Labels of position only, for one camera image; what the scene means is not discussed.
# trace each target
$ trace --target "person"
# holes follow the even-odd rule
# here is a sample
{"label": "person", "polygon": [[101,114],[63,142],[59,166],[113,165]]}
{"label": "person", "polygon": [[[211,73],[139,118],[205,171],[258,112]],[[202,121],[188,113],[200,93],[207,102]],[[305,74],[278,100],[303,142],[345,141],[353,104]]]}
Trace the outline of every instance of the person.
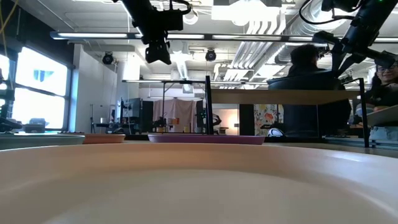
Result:
{"label": "person", "polygon": [[375,107],[398,105],[398,61],[390,68],[376,65],[372,87],[365,93],[365,100]]}
{"label": "person", "polygon": [[[325,69],[318,68],[319,55],[318,49],[312,44],[302,45],[291,52],[293,65],[287,77],[299,78],[294,81],[292,89],[335,90],[337,87],[338,90],[345,90],[339,79],[325,75],[321,72]],[[314,76],[319,75],[324,77],[315,80]],[[315,137],[318,136],[319,126],[321,135],[335,135],[337,130],[347,126],[350,114],[351,105],[348,100],[318,107],[284,105],[285,133],[288,137]]]}

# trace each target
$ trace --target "black jacket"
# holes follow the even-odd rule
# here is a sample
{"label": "black jacket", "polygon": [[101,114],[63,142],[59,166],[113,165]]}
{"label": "black jacket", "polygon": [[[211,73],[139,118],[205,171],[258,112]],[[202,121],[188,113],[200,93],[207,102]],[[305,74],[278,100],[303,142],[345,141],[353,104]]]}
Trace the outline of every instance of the black jacket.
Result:
{"label": "black jacket", "polygon": [[[317,68],[315,65],[292,66],[289,70],[288,77],[305,76],[312,72],[322,71],[324,69]],[[309,77],[308,86],[314,89],[319,83],[312,83]],[[325,77],[325,82],[335,82],[332,77]],[[339,90],[345,90],[343,85],[338,87]],[[351,113],[351,105],[348,100],[337,101],[326,105],[318,106],[319,127],[321,134],[335,134],[338,129],[347,125],[349,115]],[[315,137],[318,136],[317,106],[297,106],[284,105],[284,124],[285,133],[292,137]]]}

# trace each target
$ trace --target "black cable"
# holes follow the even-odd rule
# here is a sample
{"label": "black cable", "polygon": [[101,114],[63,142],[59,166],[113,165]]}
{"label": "black cable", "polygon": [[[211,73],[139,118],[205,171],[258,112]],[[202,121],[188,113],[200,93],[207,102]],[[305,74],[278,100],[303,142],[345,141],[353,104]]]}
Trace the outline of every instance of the black cable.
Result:
{"label": "black cable", "polygon": [[180,3],[180,4],[184,4],[184,5],[187,6],[187,10],[181,11],[181,13],[183,15],[186,15],[186,14],[190,13],[191,10],[192,10],[192,5],[189,4],[189,2],[187,2],[187,1],[184,1],[184,0],[170,0],[170,1],[174,1],[174,2],[177,2],[177,3]]}
{"label": "black cable", "polygon": [[312,0],[306,0],[306,1],[303,3],[303,5],[300,7],[300,9],[298,10],[298,14],[300,15],[300,18],[301,18],[304,22],[306,22],[306,23],[308,23],[308,24],[311,24],[311,25],[323,25],[323,24],[328,24],[328,23],[331,23],[331,22],[339,21],[339,20],[342,20],[342,19],[349,19],[349,20],[353,20],[353,19],[354,19],[353,16],[333,16],[333,19],[331,19],[331,20],[329,20],[329,21],[323,21],[323,22],[313,22],[313,21],[309,21],[308,19],[304,18],[303,14],[302,14],[302,11],[303,11],[303,8],[304,8],[305,6],[307,6],[308,3],[309,3],[310,1],[312,1]]}

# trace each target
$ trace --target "ceiling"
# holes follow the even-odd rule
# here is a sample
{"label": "ceiling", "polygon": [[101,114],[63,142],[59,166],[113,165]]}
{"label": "ceiling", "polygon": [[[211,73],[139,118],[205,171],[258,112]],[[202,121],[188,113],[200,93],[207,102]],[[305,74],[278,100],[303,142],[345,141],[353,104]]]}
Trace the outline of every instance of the ceiling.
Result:
{"label": "ceiling", "polygon": [[[161,1],[152,2],[159,8]],[[244,34],[248,31],[249,26],[236,26],[231,21],[216,21],[211,19],[211,7],[213,0],[193,1],[194,9],[202,10],[199,12],[198,22],[194,25],[184,24],[182,33],[214,33],[214,34]],[[286,21],[288,22],[296,15],[298,8],[302,5],[303,0],[296,0],[295,4],[289,4],[285,7]],[[19,0],[19,5],[26,11],[37,17],[50,27],[61,32],[137,32],[131,25],[131,21],[121,4],[113,4],[110,2],[101,2],[99,0]],[[398,15],[393,13],[381,29],[380,36],[398,37],[396,32],[398,25],[396,24]],[[344,35],[349,22],[345,22],[337,27],[333,33],[336,35]],[[193,54],[191,60],[186,61],[188,70],[206,70],[213,72],[217,63],[231,63],[235,58],[236,52],[241,45],[240,42],[224,42],[224,41],[184,41],[188,45],[188,51]],[[97,51],[107,45],[133,45],[135,53],[144,55],[146,46],[140,40],[91,40],[89,47],[92,51],[96,51],[96,55],[103,55],[104,52]],[[215,62],[206,62],[206,50],[212,48],[217,53]],[[377,44],[371,47],[376,50],[388,50],[392,53],[398,53],[398,45],[394,44]],[[126,60],[129,52],[115,52],[114,56],[120,60]],[[331,66],[330,57],[323,58],[319,61],[319,67],[329,68]],[[353,66],[351,69],[355,77],[365,77],[368,74],[368,68],[373,66],[371,60],[367,60],[359,65]],[[154,62],[151,64],[142,63],[141,73],[146,78],[156,73],[170,73],[176,70],[175,63],[168,66],[162,62]],[[283,68],[281,72],[287,74],[289,66]]]}

